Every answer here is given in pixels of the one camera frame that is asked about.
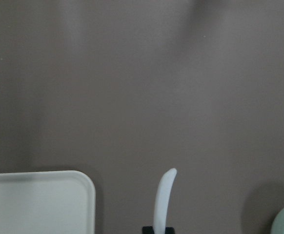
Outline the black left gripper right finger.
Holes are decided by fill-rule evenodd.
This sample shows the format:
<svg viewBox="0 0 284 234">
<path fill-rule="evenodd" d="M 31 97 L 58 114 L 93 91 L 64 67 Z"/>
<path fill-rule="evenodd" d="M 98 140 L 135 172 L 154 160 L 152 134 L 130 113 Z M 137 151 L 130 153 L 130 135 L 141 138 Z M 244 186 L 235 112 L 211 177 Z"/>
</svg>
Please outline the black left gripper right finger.
<svg viewBox="0 0 284 234">
<path fill-rule="evenodd" d="M 165 234 L 175 234 L 175 229 L 173 227 L 166 227 Z"/>
</svg>

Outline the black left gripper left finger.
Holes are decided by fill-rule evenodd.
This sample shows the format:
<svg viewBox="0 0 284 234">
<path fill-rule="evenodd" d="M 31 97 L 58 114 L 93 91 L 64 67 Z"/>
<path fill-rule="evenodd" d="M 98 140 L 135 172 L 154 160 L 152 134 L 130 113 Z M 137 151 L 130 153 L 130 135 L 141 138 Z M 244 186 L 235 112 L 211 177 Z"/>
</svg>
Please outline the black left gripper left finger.
<svg viewBox="0 0 284 234">
<path fill-rule="evenodd" d="M 152 226 L 142 227 L 142 234 L 154 234 L 154 229 Z"/>
</svg>

